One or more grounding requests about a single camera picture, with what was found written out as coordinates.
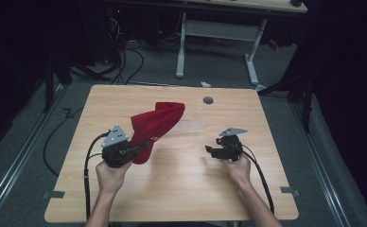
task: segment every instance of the person's right hand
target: person's right hand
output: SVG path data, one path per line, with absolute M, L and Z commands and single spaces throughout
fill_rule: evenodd
M 228 169 L 231 179 L 237 186 L 251 182 L 251 161 L 245 154 L 240 154 L 240 158 L 236 162 L 230 160 L 221 160 L 221 162 Z

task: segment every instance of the white table leg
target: white table leg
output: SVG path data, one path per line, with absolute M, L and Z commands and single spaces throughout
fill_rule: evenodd
M 255 39 L 253 41 L 251 53 L 245 55 L 246 65 L 248 66 L 249 77 L 251 78 L 251 83 L 253 85 L 258 84 L 257 74 L 256 74 L 256 71 L 254 70 L 254 65 L 253 65 L 253 58 L 256 53 L 257 47 L 260 43 L 261 36 L 263 35 L 263 31 L 264 31 L 264 27 L 266 26 L 266 23 L 267 23 L 266 19 L 261 21 L 260 26 L 255 36 Z

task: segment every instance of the wooden table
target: wooden table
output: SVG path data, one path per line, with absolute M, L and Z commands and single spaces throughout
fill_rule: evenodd
M 205 104 L 210 96 L 213 104 Z M 253 150 L 260 164 L 279 219 L 298 217 L 266 116 L 257 92 L 249 89 L 148 87 L 95 85 L 82 112 L 77 130 L 62 166 L 55 191 L 45 212 L 49 222 L 85 221 L 83 166 L 92 141 L 115 124 L 132 136 L 132 115 L 154 110 L 157 101 L 182 102 L 181 121 L 154 144 L 150 159 L 132 165 L 115 197 L 110 221 L 202 221 L 250 219 L 235 185 L 219 160 L 211 158 L 204 146 L 218 148 L 218 134 L 229 127 L 249 130 L 238 137 Z M 92 153 L 101 152 L 102 140 Z M 95 166 L 89 164 L 92 205 L 98 193 Z M 253 167 L 251 181 L 260 197 L 267 197 Z

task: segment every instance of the black tape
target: black tape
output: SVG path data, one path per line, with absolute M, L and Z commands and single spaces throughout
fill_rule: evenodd
M 62 199 L 63 195 L 65 195 L 65 192 L 61 192 L 61 191 L 44 192 L 43 199 L 44 200 L 48 200 L 50 198 Z

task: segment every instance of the metal bracket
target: metal bracket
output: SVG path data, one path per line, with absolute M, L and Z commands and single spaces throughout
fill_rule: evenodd
M 223 131 L 222 133 L 220 133 L 219 136 L 230 136 L 230 135 L 236 135 L 236 134 L 241 134 L 245 132 L 248 132 L 248 130 L 228 128 L 226 131 Z
M 114 128 L 110 131 L 107 138 L 101 144 L 102 148 L 107 148 L 114 144 L 121 143 L 122 141 L 128 140 L 129 136 L 119 127 L 119 125 L 115 125 Z

